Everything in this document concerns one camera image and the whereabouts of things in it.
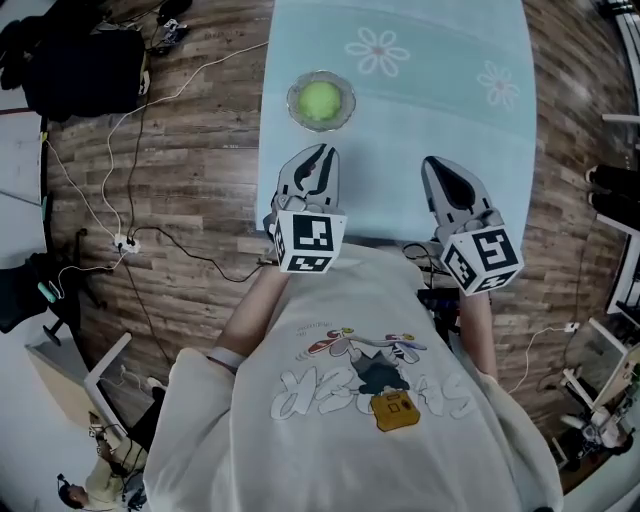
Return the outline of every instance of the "white t-shirt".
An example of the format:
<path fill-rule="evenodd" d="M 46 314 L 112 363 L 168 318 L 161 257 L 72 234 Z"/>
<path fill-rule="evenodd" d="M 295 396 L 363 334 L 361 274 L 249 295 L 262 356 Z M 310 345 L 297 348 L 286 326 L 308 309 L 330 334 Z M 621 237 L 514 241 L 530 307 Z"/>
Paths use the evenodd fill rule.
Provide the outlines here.
<path fill-rule="evenodd" d="M 420 287 L 404 258 L 345 245 L 326 275 L 292 276 L 237 376 L 182 351 L 144 474 L 151 509 L 561 510 L 544 439 L 451 353 Z M 383 432 L 374 396 L 408 398 L 414 424 Z"/>

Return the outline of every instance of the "tennis ball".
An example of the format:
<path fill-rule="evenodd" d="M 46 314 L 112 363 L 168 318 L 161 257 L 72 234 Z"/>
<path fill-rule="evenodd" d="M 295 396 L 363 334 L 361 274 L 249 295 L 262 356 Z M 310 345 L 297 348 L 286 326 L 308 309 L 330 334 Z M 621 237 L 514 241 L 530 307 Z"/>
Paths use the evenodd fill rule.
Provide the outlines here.
<path fill-rule="evenodd" d="M 298 97 L 298 111 L 313 121 L 332 119 L 340 105 L 340 89 L 330 82 L 311 82 Z"/>

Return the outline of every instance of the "wooden floor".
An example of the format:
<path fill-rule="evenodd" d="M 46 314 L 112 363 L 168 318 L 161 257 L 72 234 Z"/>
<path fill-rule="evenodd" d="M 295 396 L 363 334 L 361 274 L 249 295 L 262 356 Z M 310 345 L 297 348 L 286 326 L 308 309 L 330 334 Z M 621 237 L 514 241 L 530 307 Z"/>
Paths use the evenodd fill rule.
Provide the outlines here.
<path fill-rule="evenodd" d="M 500 378 L 507 389 L 524 373 L 525 349 L 534 332 L 603 314 L 624 239 L 593 223 L 583 173 L 598 162 L 626 165 L 632 146 L 627 134 L 605 126 L 600 114 L 632 113 L 635 103 L 619 37 L 588 2 L 524 3 L 535 60 L 538 135 L 524 240 L 527 266 L 514 284 L 493 294 Z M 129 0 L 113 8 L 122 19 L 152 5 Z M 272 2 L 263 0 L 195 0 L 181 17 L 191 28 L 188 38 L 168 57 L 152 59 L 151 100 L 173 93 L 198 66 L 266 41 L 271 11 Z M 147 39 L 153 18 L 144 20 Z M 136 225 L 163 227 L 188 250 L 215 258 L 234 278 L 251 272 L 266 247 L 253 230 L 265 55 L 261 48 L 210 67 L 180 98 L 150 107 L 132 180 Z M 72 118 L 50 127 L 51 141 L 71 178 L 112 231 L 118 226 L 100 190 L 109 169 L 105 140 L 118 119 Z M 122 216 L 124 230 L 130 222 L 126 181 L 139 122 L 139 114 L 126 120 L 112 139 L 116 169 L 107 195 Z M 93 221 L 52 154 L 48 173 L 55 193 L 56 244 L 86 227 L 82 265 L 114 263 L 117 255 L 109 249 L 109 235 Z M 210 347 L 249 283 L 224 281 L 211 264 L 187 258 L 159 233 L 143 231 L 138 239 L 141 254 L 126 261 L 159 342 L 170 358 L 182 347 Z M 108 308 L 97 310 L 83 301 L 82 348 L 96 361 L 123 332 L 133 334 L 122 360 L 113 365 L 112 383 L 105 383 L 132 423 L 148 399 L 138 391 L 135 378 L 127 376 L 115 387 L 120 384 L 119 364 L 161 379 L 166 379 L 168 366 L 125 269 L 95 276 L 93 283 Z M 588 338 L 587 332 L 572 341 L 570 362 L 586 357 Z M 547 436 L 558 431 L 558 413 L 571 406 L 561 392 L 545 389 L 559 380 L 568 339 L 565 333 L 538 336 L 529 377 L 514 395 Z"/>

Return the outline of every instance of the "table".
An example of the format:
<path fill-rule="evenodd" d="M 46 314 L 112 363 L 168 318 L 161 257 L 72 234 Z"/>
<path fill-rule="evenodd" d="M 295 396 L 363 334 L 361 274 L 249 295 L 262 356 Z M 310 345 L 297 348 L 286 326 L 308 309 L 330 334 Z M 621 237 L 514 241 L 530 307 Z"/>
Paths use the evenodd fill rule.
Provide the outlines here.
<path fill-rule="evenodd" d="M 514 240 L 526 222 L 536 140 L 529 33 L 519 0 L 277 0 L 267 55 L 256 226 L 292 156 L 326 142 L 340 154 L 347 234 L 429 240 L 420 169 L 427 155 L 483 180 Z M 329 70 L 356 109 L 341 129 L 298 126 L 286 94 Z"/>

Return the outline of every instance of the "cable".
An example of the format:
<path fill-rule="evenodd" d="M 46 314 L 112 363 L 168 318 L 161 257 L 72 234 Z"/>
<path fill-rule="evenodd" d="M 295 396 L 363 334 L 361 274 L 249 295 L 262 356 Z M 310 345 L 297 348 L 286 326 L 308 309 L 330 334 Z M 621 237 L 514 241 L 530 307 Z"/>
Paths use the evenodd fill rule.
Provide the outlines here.
<path fill-rule="evenodd" d="M 573 321 L 578 321 L 578 312 L 580 309 L 580 279 L 582 277 L 582 264 L 584 263 L 584 255 L 587 252 L 587 242 L 589 241 L 589 235 L 591 234 L 591 230 L 593 229 L 593 225 L 595 224 L 597 216 L 593 218 L 591 224 L 589 225 L 589 231 L 587 231 L 587 238 L 584 240 L 584 245 L 582 246 L 582 252 L 580 254 L 580 265 L 578 266 L 578 279 L 576 281 L 576 309 L 573 314 Z M 567 366 L 567 353 L 569 351 L 569 345 L 575 338 L 578 331 L 574 331 L 571 337 L 567 340 L 566 345 L 564 346 L 564 350 L 562 351 L 562 367 L 565 368 Z"/>
<path fill-rule="evenodd" d="M 82 193 L 82 190 L 80 190 L 78 188 L 78 185 L 76 185 L 73 180 L 69 177 L 69 173 L 67 172 L 67 169 L 65 168 L 65 166 L 62 164 L 62 162 L 60 161 L 60 157 L 58 156 L 58 152 L 56 151 L 56 148 L 53 147 L 53 144 L 51 144 L 51 141 L 49 139 L 47 139 L 45 141 L 49 147 L 51 148 L 51 151 L 53 151 L 53 154 L 56 157 L 56 160 L 58 161 L 58 164 L 60 164 L 60 167 L 62 167 L 62 170 L 64 172 L 65 177 L 67 178 L 67 181 L 69 183 L 71 183 L 71 185 L 73 186 L 73 188 L 75 188 L 80 195 L 82 196 L 82 200 L 84 201 L 84 204 L 87 205 L 87 208 L 89 209 L 89 212 L 91 213 L 91 215 L 93 215 L 93 218 L 96 220 L 96 222 L 100 225 L 100 227 L 102 229 L 104 229 L 107 233 L 109 233 L 109 236 L 111 236 L 111 238 L 113 238 L 114 240 L 116 239 L 115 235 L 109 231 L 107 228 L 104 227 L 104 224 L 102 224 L 102 222 L 100 222 L 100 219 L 96 216 L 95 212 L 93 211 L 93 209 L 91 208 L 91 206 L 89 205 L 89 201 L 87 201 L 87 198 L 84 196 L 84 194 Z"/>
<path fill-rule="evenodd" d="M 153 324 L 151 323 L 151 317 L 149 316 L 149 313 L 147 312 L 147 308 L 144 306 L 144 302 L 142 302 L 142 299 L 140 298 L 140 293 L 138 292 L 138 288 L 136 287 L 136 283 L 133 280 L 133 275 L 131 274 L 131 270 L 129 270 L 129 265 L 124 264 L 124 268 L 127 271 L 127 274 L 129 274 L 129 281 L 131 281 L 131 287 L 133 288 L 133 291 L 136 294 L 136 297 L 138 298 L 138 302 L 140 303 L 140 307 L 142 308 L 142 311 L 144 312 L 145 316 L 147 317 L 147 323 L 149 324 L 149 330 L 151 331 L 151 336 L 153 337 L 153 340 L 156 342 L 156 345 L 158 345 L 158 348 L 160 349 L 160 352 L 162 352 L 162 355 L 164 356 L 164 359 L 167 363 L 167 366 L 169 367 L 169 370 L 171 370 L 171 367 L 173 366 L 173 361 L 169 358 L 169 356 L 167 355 L 167 353 L 165 352 L 164 348 L 162 347 L 160 340 L 158 340 L 158 337 L 156 336 L 156 332 L 153 330 Z"/>
<path fill-rule="evenodd" d="M 80 268 L 80 267 L 76 267 L 75 265 L 69 265 L 68 267 L 64 267 L 62 270 L 60 270 L 60 273 L 58 274 L 58 288 L 60 290 L 60 293 L 58 295 L 58 299 L 62 300 L 65 297 L 65 293 L 64 293 L 64 288 L 62 287 L 62 283 L 60 282 L 60 276 L 62 276 L 62 273 L 67 270 L 67 269 L 75 269 L 75 270 L 79 270 L 80 272 L 88 272 L 89 270 L 115 270 L 118 265 L 120 265 L 120 262 L 124 259 L 124 257 L 129 254 L 127 252 L 125 252 L 124 254 L 122 254 L 120 256 L 120 259 L 116 262 L 116 264 L 113 267 L 91 267 L 91 268 Z M 51 285 L 54 289 L 55 289 L 55 285 L 49 281 L 49 285 Z"/>
<path fill-rule="evenodd" d="M 580 280 L 582 278 L 582 264 L 584 263 L 584 256 L 587 252 L 587 245 L 589 242 L 589 236 L 591 235 L 591 231 L 593 230 L 593 226 L 595 225 L 595 222 L 597 220 L 597 215 L 593 217 L 593 219 L 591 220 L 591 224 L 589 225 L 589 230 L 587 231 L 587 237 L 584 239 L 584 245 L 582 246 L 582 251 L 580 253 L 580 264 L 578 265 L 578 277 L 576 279 L 576 300 L 575 300 L 575 311 L 573 313 L 573 321 L 574 323 L 578 321 L 578 313 L 579 313 L 579 309 L 580 309 Z M 560 368 L 560 370 L 553 370 L 549 373 L 547 373 L 546 375 L 542 376 L 540 378 L 540 380 L 538 381 L 538 384 L 536 385 L 536 391 L 539 393 L 540 392 L 540 383 L 546 379 L 547 377 L 551 377 L 552 375 L 556 375 L 558 373 L 560 373 L 564 368 L 567 367 L 567 353 L 569 351 L 569 345 L 571 345 L 571 342 L 573 341 L 573 339 L 576 337 L 576 335 L 578 334 L 578 330 L 576 329 L 573 334 L 569 337 L 569 339 L 567 340 L 567 343 L 564 346 L 564 350 L 562 351 L 562 366 Z"/>
<path fill-rule="evenodd" d="M 165 3 L 167 3 L 168 0 L 162 0 L 161 2 L 158 2 L 156 5 L 154 5 L 151 9 L 148 9 L 140 14 L 136 14 L 134 16 L 131 16 L 127 19 L 124 19 L 122 21 L 114 21 L 113 23 L 115 25 L 122 25 L 123 23 L 127 23 L 128 21 L 137 21 L 141 18 L 144 18 L 145 16 L 147 16 L 148 14 L 151 14 L 153 11 L 155 11 L 158 7 L 162 7 Z"/>
<path fill-rule="evenodd" d="M 420 259 L 420 257 L 415 256 L 415 257 L 411 257 L 411 256 L 407 256 L 406 254 L 406 250 L 410 247 L 419 247 L 420 249 L 422 249 L 425 252 L 425 255 L 427 256 L 427 258 L 429 259 L 429 265 L 430 267 L 427 269 L 426 267 L 420 266 L 418 265 L 418 268 L 423 271 L 423 272 L 429 272 L 429 288 L 431 288 L 433 290 L 433 274 L 438 274 L 438 275 L 442 275 L 442 276 L 448 276 L 450 275 L 448 272 L 445 272 L 444 270 L 442 270 L 440 267 L 436 266 L 433 263 L 433 259 L 431 258 L 431 254 L 429 253 L 429 251 L 427 250 L 427 248 L 417 242 L 412 242 L 410 244 L 405 245 L 402 248 L 402 254 L 404 254 L 405 258 L 407 258 L 410 261 L 415 261 L 417 259 Z"/>
<path fill-rule="evenodd" d="M 131 170 L 129 171 L 129 177 L 127 178 L 127 196 L 129 197 L 129 206 L 131 208 L 131 219 L 129 222 L 129 228 L 127 229 L 127 240 L 129 240 L 131 235 L 131 230 L 133 229 L 133 225 L 136 221 L 136 212 L 133 208 L 133 195 L 131 193 L 131 180 L 133 178 L 133 172 L 136 170 L 136 166 L 138 165 L 138 152 L 140 151 L 140 139 L 142 138 L 142 132 L 144 131 L 144 115 L 147 113 L 147 107 L 149 106 L 149 98 L 151 93 L 147 89 L 147 99 L 144 104 L 144 109 L 142 110 L 142 114 L 140 115 L 140 130 L 138 131 L 138 138 L 136 139 L 136 149 L 133 154 L 133 165 L 131 166 Z"/>
<path fill-rule="evenodd" d="M 236 55 L 240 55 L 241 53 L 245 53 L 245 52 L 249 52 L 251 50 L 255 50 L 257 48 L 261 48 L 263 46 L 266 46 L 267 44 L 269 44 L 269 43 L 265 42 L 265 43 L 256 44 L 254 46 L 250 46 L 249 48 L 245 48 L 244 50 L 238 50 L 237 52 L 230 53 L 229 55 L 227 55 L 226 57 L 222 57 L 221 59 L 218 59 L 218 60 L 215 60 L 213 62 L 208 62 L 206 64 L 203 64 L 202 66 L 200 66 L 198 69 L 196 69 L 194 71 L 194 73 L 191 75 L 189 80 L 187 80 L 184 83 L 184 85 L 178 90 L 177 93 L 175 93 L 175 94 L 173 94 L 171 96 L 166 96 L 164 98 L 157 99 L 157 100 L 152 101 L 150 103 L 147 103 L 147 104 L 145 104 L 145 105 L 143 105 L 141 107 L 138 107 L 135 110 L 132 110 L 131 112 L 128 112 L 128 113 L 124 114 L 120 118 L 120 120 L 116 123 L 116 125 L 113 127 L 113 129 L 109 133 L 109 136 L 107 137 L 107 149 L 109 150 L 109 159 L 111 160 L 111 168 L 109 169 L 109 172 L 107 173 L 107 175 L 104 177 L 104 180 L 102 181 L 102 199 L 104 200 L 105 204 L 108 206 L 108 208 L 114 213 L 114 215 L 118 219 L 118 235 L 120 235 L 122 233 L 122 221 L 120 219 L 120 215 L 118 214 L 118 212 L 115 210 L 115 208 L 113 206 L 111 206 L 111 203 L 109 203 L 109 201 L 107 201 L 107 198 L 106 198 L 105 193 L 104 193 L 104 187 L 105 187 L 105 185 L 107 183 L 107 180 L 109 179 L 109 177 L 111 176 L 111 174 L 113 173 L 113 170 L 115 168 L 115 162 L 113 160 L 113 151 L 111 150 L 111 137 L 113 136 L 115 131 L 118 129 L 118 127 L 122 124 L 122 121 L 124 121 L 130 115 L 135 114 L 136 112 L 139 112 L 142 109 L 146 109 L 147 107 L 150 107 L 151 105 L 157 105 L 158 103 L 161 103 L 163 101 L 176 99 L 178 96 L 180 96 L 182 94 L 182 92 L 191 83 L 191 81 L 195 78 L 195 76 L 198 73 L 200 73 L 200 71 L 202 71 L 203 69 L 205 69 L 205 68 L 207 68 L 209 66 L 213 66 L 214 64 L 219 64 L 221 62 L 224 62 L 225 60 L 230 59 L 231 57 L 235 57 Z"/>
<path fill-rule="evenodd" d="M 405 258 L 407 258 L 408 260 L 411 260 L 411 261 L 415 261 L 415 260 L 417 260 L 417 259 L 420 259 L 418 256 L 415 256 L 415 257 L 413 257 L 413 258 L 412 258 L 411 256 L 407 256 L 407 254 L 406 254 L 406 252 L 405 252 L 405 251 L 406 251 L 407 249 L 409 249 L 410 247 L 419 247 L 420 249 L 422 249 L 422 250 L 425 252 L 425 254 L 426 254 L 427 258 L 429 259 L 429 263 L 431 263 L 431 266 L 432 266 L 432 267 L 434 267 L 436 270 L 438 270 L 438 271 L 440 271 L 440 272 L 444 272 L 440 267 L 435 266 L 435 265 L 433 264 L 433 260 L 431 259 L 431 258 L 432 258 L 431 253 L 427 250 L 427 248 L 426 248 L 424 245 L 422 245 L 422 244 L 420 244 L 420 243 L 412 242 L 412 243 L 410 243 L 410 244 L 405 245 L 405 246 L 402 248 L 402 253 L 404 254 Z"/>
<path fill-rule="evenodd" d="M 133 231 L 132 238 L 135 238 L 136 233 L 137 233 L 138 231 L 142 231 L 142 230 L 158 231 L 159 233 L 162 233 L 164 236 L 166 236 L 169 240 L 171 240 L 171 241 L 174 243 L 174 245 L 175 245 L 178 249 L 180 249 L 183 253 L 185 253 L 185 254 L 186 254 L 187 256 L 189 256 L 190 258 L 194 258 L 194 259 L 196 259 L 196 260 L 208 261 L 208 262 L 210 262 L 210 263 L 213 263 L 213 266 L 214 266 L 214 267 L 216 267 L 216 269 L 218 270 L 218 272 L 220 272 L 220 275 L 221 275 L 224 279 L 226 279 L 227 281 L 229 281 L 229 282 L 231 282 L 231 283 L 244 283 L 244 282 L 248 281 L 248 280 L 249 280 L 249 278 L 250 278 L 251 276 L 253 276 L 253 274 L 255 274 L 258 270 L 260 270 L 260 269 L 264 266 L 264 264 L 258 263 L 258 266 L 257 266 L 255 269 L 253 269 L 253 270 L 251 271 L 251 273 L 250 273 L 248 276 L 243 277 L 242 279 L 232 279 L 232 278 L 230 278 L 230 277 L 227 277 L 227 275 L 222 271 L 222 269 L 220 268 L 220 266 L 216 263 L 216 261 L 215 261 L 214 259 L 212 259 L 212 258 L 206 258 L 206 257 L 204 257 L 204 256 L 197 256 L 197 255 L 195 255 L 195 254 L 191 254 L 191 253 L 190 253 L 189 251 L 187 251 L 184 247 L 182 247 L 182 245 L 180 245 L 180 244 L 176 241 L 176 239 L 175 239 L 175 238 L 173 238 L 173 236 L 171 236 L 169 233 L 167 233 L 167 232 L 166 232 L 164 229 L 162 229 L 162 228 L 159 228 L 159 227 L 156 227 L 156 226 L 140 226 L 140 227 L 136 228 L 136 229 Z"/>
<path fill-rule="evenodd" d="M 520 384 L 522 384 L 526 380 L 527 375 L 529 375 L 529 350 L 531 349 L 531 345 L 533 345 L 533 340 L 536 339 L 536 336 L 538 336 L 538 334 L 542 334 L 543 332 L 547 332 L 547 331 L 564 331 L 564 329 L 554 329 L 553 327 L 547 327 L 546 329 L 542 329 L 541 331 L 538 331 L 533 336 L 531 336 L 531 341 L 529 341 L 529 345 L 527 346 L 527 350 L 525 350 L 525 352 L 524 352 L 524 357 L 525 357 L 525 359 L 527 361 L 527 366 L 526 366 L 526 368 L 524 370 L 524 375 L 520 379 L 520 382 L 518 382 L 518 384 L 516 384 L 516 387 L 513 388 L 511 391 L 509 391 L 509 394 L 511 394 L 514 391 L 516 391 L 520 387 Z"/>

